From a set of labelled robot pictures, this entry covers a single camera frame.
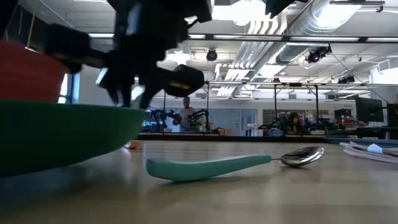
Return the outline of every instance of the teal spoon handle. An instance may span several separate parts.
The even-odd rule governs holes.
[[[211,161],[179,162],[148,159],[147,172],[153,177],[177,182],[203,180],[271,161],[267,154],[227,157]]]

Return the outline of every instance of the wooden table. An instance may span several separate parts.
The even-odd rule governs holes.
[[[303,169],[278,162],[203,182],[146,174],[147,158],[281,155],[316,144],[145,142],[63,169],[0,179],[0,223],[395,223],[398,166],[325,148]]]

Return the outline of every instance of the red bowl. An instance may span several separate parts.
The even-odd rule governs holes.
[[[57,102],[67,68],[45,54],[0,40],[0,100]]]

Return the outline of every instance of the man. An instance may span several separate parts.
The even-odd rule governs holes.
[[[197,122],[196,126],[191,127],[191,123],[189,122],[189,119],[188,119],[188,116],[193,114],[194,112],[196,112],[196,109],[189,107],[189,104],[190,104],[189,97],[187,97],[187,96],[184,97],[182,102],[183,102],[184,107],[177,111],[177,113],[179,115],[181,115],[182,120],[180,123],[176,120],[173,120],[173,124],[180,125],[181,133],[183,133],[183,132],[199,132],[200,123]]]

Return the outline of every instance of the green bowl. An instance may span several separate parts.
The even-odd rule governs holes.
[[[145,111],[0,100],[0,177],[63,167],[119,149]]]

